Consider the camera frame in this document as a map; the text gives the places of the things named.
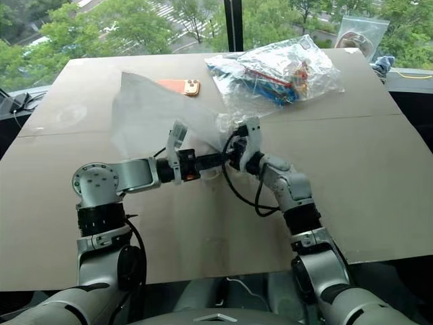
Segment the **smartphone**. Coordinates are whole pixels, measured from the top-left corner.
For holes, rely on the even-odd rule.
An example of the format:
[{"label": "smartphone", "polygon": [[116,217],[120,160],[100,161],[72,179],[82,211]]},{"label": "smartphone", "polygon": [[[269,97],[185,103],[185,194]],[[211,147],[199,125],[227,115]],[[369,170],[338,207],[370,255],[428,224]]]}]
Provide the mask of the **smartphone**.
[{"label": "smartphone", "polygon": [[186,96],[195,97],[200,92],[200,82],[196,79],[164,79],[157,83]]}]

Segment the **glass window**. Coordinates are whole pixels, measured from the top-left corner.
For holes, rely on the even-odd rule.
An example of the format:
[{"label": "glass window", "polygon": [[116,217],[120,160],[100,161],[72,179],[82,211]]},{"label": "glass window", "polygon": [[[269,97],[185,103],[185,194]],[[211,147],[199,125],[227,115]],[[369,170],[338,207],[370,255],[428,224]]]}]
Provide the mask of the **glass window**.
[{"label": "glass window", "polygon": [[223,14],[223,0],[2,0],[0,88],[49,85],[74,58],[209,52]]},{"label": "glass window", "polygon": [[374,58],[433,69],[432,0],[242,0],[242,10],[245,50],[307,33],[334,47],[343,16],[358,16],[390,21]]}]

